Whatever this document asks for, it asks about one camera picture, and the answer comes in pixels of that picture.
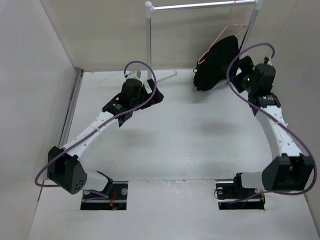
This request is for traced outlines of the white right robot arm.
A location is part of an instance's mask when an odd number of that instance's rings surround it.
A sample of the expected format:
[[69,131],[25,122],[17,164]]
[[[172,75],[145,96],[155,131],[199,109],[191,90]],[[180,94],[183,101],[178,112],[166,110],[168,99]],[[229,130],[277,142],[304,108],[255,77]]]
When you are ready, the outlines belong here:
[[278,97],[272,93],[276,70],[267,63],[254,65],[249,56],[236,61],[241,72],[232,77],[235,89],[248,93],[253,115],[260,123],[268,141],[272,161],[261,172],[237,174],[238,182],[232,185],[232,192],[238,198],[245,197],[250,189],[270,192],[303,191],[314,169],[314,161],[305,156],[290,134],[284,130]]

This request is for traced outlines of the black trousers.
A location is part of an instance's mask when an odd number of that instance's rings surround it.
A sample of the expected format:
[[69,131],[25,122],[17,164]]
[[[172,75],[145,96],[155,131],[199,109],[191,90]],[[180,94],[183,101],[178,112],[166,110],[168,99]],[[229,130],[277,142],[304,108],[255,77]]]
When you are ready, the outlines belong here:
[[197,91],[209,91],[226,79],[227,69],[240,53],[238,38],[230,35],[215,43],[193,70],[193,84]]

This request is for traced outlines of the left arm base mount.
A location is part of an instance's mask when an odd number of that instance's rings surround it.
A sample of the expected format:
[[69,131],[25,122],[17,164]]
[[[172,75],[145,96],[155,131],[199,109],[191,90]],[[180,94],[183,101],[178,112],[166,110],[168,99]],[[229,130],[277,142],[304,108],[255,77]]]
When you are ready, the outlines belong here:
[[84,192],[80,204],[83,211],[124,211],[127,209],[129,182],[109,181],[103,191]]

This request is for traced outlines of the pink wire hanger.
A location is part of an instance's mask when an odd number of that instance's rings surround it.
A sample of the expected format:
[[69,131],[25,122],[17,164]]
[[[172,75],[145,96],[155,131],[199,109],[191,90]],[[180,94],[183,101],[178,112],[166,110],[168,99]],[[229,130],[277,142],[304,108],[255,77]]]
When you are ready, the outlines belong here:
[[223,33],[228,29],[228,27],[238,27],[240,28],[240,31],[235,35],[236,37],[242,33],[247,25],[245,23],[242,24],[235,24],[232,23],[232,15],[233,15],[233,8],[235,6],[235,4],[237,3],[237,0],[235,0],[232,5],[231,5],[231,10],[228,16],[228,22],[226,24],[226,26],[224,27],[224,29],[220,32],[220,34],[216,37],[216,39],[212,42],[212,44],[209,46],[209,48],[202,54],[202,56],[198,59],[197,64],[200,65],[202,63],[204,63],[206,61],[205,59],[205,55],[211,50],[211,48],[216,44],[216,42],[219,40],[219,38],[223,35]]

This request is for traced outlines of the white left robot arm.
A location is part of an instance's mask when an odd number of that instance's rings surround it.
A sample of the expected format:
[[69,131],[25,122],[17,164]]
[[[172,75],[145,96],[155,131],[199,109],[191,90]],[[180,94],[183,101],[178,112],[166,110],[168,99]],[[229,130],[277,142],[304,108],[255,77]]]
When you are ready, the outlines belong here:
[[102,108],[82,133],[62,148],[51,148],[47,177],[72,195],[81,190],[93,190],[100,199],[108,199],[112,195],[108,178],[99,170],[85,170],[85,162],[100,143],[132,117],[134,111],[149,108],[163,100],[164,96],[155,87],[154,80],[148,79],[147,83],[151,93],[140,80],[128,77],[121,92]]

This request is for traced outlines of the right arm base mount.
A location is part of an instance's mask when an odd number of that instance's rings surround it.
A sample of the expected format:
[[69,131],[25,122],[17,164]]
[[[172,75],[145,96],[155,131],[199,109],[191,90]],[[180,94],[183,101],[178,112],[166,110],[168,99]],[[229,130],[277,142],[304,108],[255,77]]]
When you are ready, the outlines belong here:
[[219,210],[264,210],[264,195],[256,195],[254,188],[238,188],[233,179],[215,181],[214,196],[218,201]]

